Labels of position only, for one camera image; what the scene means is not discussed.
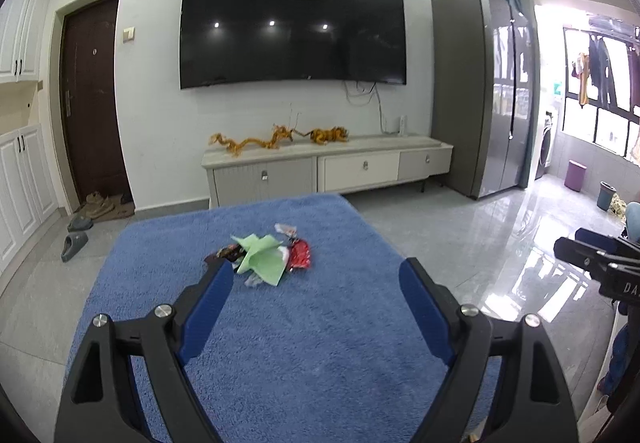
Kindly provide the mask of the washing machine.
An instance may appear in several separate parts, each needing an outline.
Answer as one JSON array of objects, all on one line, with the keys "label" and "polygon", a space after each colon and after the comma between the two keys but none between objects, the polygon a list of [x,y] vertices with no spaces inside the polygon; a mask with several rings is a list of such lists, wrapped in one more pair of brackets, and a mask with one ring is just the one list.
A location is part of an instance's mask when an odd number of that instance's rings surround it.
[{"label": "washing machine", "polygon": [[544,129],[542,129],[542,141],[540,145],[540,153],[538,165],[536,169],[535,179],[542,178],[551,164],[551,148],[553,138],[554,116],[552,112],[544,112]]}]

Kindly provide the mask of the purple stool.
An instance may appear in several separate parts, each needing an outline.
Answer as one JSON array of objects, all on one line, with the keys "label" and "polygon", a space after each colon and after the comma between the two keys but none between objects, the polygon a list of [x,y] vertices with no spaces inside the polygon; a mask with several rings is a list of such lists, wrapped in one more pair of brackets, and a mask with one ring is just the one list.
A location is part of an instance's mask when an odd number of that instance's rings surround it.
[{"label": "purple stool", "polygon": [[575,160],[570,159],[567,163],[564,185],[567,187],[567,189],[570,189],[574,192],[582,192],[586,173],[587,167],[584,164],[575,162]]}]

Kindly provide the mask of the dark brown snack wrapper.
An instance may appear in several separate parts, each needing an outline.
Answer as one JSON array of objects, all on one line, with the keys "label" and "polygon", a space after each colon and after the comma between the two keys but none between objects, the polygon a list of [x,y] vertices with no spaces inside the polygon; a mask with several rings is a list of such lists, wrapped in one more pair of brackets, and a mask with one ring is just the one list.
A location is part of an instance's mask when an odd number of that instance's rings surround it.
[{"label": "dark brown snack wrapper", "polygon": [[246,250],[240,244],[231,244],[206,255],[204,261],[206,264],[213,264],[218,259],[227,260],[230,262],[233,272],[236,273],[245,256]]}]

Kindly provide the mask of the white wall switch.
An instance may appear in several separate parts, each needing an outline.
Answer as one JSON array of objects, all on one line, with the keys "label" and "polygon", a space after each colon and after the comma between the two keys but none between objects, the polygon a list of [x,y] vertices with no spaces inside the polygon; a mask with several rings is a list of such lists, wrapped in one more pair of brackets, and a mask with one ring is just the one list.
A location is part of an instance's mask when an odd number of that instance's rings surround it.
[{"label": "white wall switch", "polygon": [[122,41],[129,42],[134,40],[134,34],[136,33],[136,29],[134,27],[127,27],[122,31]]}]

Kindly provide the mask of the grey slipper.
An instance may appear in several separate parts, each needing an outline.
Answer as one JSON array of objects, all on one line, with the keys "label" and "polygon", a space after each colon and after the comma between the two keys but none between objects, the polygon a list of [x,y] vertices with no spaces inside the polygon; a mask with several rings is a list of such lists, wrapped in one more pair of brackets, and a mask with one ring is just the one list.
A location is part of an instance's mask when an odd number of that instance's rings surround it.
[{"label": "grey slipper", "polygon": [[61,260],[66,263],[72,260],[89,241],[86,232],[70,232],[66,235],[61,252]]}]

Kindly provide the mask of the white tall cupboard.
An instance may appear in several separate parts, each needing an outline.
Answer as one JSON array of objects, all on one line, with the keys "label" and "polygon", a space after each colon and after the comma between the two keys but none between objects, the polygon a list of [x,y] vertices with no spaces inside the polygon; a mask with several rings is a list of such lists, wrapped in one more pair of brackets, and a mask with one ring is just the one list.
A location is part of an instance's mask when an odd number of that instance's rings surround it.
[{"label": "white tall cupboard", "polygon": [[58,207],[37,110],[49,0],[1,6],[1,269]]}]

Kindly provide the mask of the red snack wrapper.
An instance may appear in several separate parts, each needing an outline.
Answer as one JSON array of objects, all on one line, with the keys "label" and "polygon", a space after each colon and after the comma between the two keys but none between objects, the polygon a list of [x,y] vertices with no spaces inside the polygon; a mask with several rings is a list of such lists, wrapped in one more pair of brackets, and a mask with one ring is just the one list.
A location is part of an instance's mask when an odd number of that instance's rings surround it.
[{"label": "red snack wrapper", "polygon": [[286,270],[294,272],[311,268],[311,250],[309,244],[301,238],[294,238],[288,247],[288,265]]}]

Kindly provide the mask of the large black wall television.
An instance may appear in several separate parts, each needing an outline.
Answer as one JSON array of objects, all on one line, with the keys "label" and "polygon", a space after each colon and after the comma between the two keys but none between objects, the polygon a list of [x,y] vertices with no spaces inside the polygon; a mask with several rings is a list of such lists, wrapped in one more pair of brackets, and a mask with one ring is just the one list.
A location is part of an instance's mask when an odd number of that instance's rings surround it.
[{"label": "large black wall television", "polygon": [[182,0],[180,86],[407,82],[404,0]]}]

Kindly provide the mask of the white router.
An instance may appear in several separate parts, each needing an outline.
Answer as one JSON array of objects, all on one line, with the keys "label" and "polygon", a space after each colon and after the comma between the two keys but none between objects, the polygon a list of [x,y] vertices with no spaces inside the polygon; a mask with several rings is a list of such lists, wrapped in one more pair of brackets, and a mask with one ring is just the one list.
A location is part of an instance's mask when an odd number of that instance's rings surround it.
[{"label": "white router", "polygon": [[403,138],[408,136],[408,117],[406,115],[399,117],[398,134]]}]

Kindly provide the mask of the golden dragon figurine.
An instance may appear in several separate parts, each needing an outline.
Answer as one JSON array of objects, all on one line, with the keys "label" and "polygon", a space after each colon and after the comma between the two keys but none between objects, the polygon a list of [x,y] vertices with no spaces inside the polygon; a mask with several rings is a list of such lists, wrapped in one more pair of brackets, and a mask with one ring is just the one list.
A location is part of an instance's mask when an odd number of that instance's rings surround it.
[{"label": "golden dragon figurine", "polygon": [[216,132],[209,137],[209,145],[220,145],[224,150],[234,157],[239,157],[247,146],[257,146],[263,150],[277,150],[283,141],[293,141],[293,130],[287,126],[274,126],[269,139],[246,138],[235,141],[220,132]]}]

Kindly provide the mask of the green crumpled paper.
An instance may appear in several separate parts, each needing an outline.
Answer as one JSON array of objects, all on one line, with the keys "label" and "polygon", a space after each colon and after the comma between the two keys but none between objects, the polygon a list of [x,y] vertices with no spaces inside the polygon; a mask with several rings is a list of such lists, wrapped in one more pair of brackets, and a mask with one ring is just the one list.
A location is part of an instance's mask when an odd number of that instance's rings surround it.
[{"label": "green crumpled paper", "polygon": [[258,237],[250,234],[247,237],[232,236],[232,239],[245,250],[236,273],[253,272],[265,284],[278,286],[288,264],[288,247],[272,235]]}]

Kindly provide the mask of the dark brown entrance door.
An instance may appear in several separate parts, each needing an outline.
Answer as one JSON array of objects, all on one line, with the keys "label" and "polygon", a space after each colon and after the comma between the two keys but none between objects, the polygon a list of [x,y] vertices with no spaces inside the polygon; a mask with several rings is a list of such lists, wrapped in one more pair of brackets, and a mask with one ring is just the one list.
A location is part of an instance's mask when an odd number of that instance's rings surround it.
[{"label": "dark brown entrance door", "polygon": [[78,200],[130,194],[115,102],[118,0],[66,15],[60,59],[63,134]]}]

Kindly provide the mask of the blue fluffy blanket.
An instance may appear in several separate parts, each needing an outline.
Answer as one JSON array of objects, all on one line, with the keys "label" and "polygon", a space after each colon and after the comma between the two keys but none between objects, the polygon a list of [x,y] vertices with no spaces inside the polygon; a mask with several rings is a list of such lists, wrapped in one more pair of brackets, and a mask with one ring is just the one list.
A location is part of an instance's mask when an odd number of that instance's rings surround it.
[{"label": "blue fluffy blanket", "polygon": [[172,302],[235,238],[295,227],[311,266],[277,286],[237,276],[199,357],[194,391],[227,442],[407,442],[446,375],[402,296],[401,255],[343,197],[314,194],[134,222],[77,325]]}]

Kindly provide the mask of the dark green bucket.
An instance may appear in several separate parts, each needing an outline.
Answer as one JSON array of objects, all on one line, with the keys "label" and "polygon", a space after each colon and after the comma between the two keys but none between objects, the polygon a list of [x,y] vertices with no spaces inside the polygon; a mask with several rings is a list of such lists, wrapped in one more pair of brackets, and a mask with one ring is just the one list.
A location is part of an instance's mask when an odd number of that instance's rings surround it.
[{"label": "dark green bucket", "polygon": [[600,182],[600,190],[597,197],[597,207],[603,211],[608,211],[610,208],[616,189],[608,182]]}]

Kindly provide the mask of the white grey TV cabinet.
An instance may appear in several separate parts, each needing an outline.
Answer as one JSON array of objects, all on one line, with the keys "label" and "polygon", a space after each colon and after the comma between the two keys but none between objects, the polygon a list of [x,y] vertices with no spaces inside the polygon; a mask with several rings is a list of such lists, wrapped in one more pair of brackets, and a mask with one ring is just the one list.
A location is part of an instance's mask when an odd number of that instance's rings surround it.
[{"label": "white grey TV cabinet", "polygon": [[448,174],[453,150],[429,137],[353,137],[326,145],[294,141],[276,150],[245,148],[236,157],[224,148],[209,148],[202,167],[209,207],[218,208],[423,181]]}]

